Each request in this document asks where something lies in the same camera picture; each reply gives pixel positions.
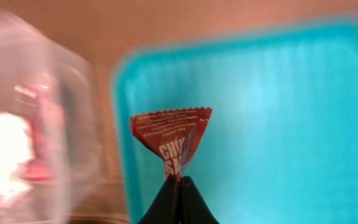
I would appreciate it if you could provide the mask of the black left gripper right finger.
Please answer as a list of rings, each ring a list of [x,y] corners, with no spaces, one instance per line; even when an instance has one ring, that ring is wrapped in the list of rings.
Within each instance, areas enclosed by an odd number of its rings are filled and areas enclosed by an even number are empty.
[[[178,220],[180,224],[219,224],[192,178],[181,178]]]

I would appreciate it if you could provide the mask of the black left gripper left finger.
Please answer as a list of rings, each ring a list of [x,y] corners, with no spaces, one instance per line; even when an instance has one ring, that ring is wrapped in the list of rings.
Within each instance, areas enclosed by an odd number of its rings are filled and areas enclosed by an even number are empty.
[[[178,196],[179,183],[170,175],[138,224],[177,224]]]

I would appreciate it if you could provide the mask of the red sauce packet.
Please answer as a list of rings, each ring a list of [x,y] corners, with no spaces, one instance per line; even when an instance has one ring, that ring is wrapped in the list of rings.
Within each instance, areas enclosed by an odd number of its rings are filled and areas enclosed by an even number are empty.
[[[165,177],[180,181],[191,162],[213,110],[210,107],[169,109],[130,118],[131,134],[163,160]]]

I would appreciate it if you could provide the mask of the white napkin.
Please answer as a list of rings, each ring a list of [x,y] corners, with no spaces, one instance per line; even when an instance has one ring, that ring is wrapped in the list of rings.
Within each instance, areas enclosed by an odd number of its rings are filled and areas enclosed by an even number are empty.
[[[30,187],[22,180],[22,168],[33,158],[28,122],[0,112],[0,203],[9,203]]]

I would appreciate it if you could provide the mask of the foil wrapper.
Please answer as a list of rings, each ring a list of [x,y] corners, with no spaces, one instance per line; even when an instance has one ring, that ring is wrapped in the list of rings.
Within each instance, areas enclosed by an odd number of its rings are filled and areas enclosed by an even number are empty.
[[[59,82],[49,75],[24,76],[14,86],[14,110],[30,127],[33,158],[25,166],[24,178],[61,181],[64,140]]]

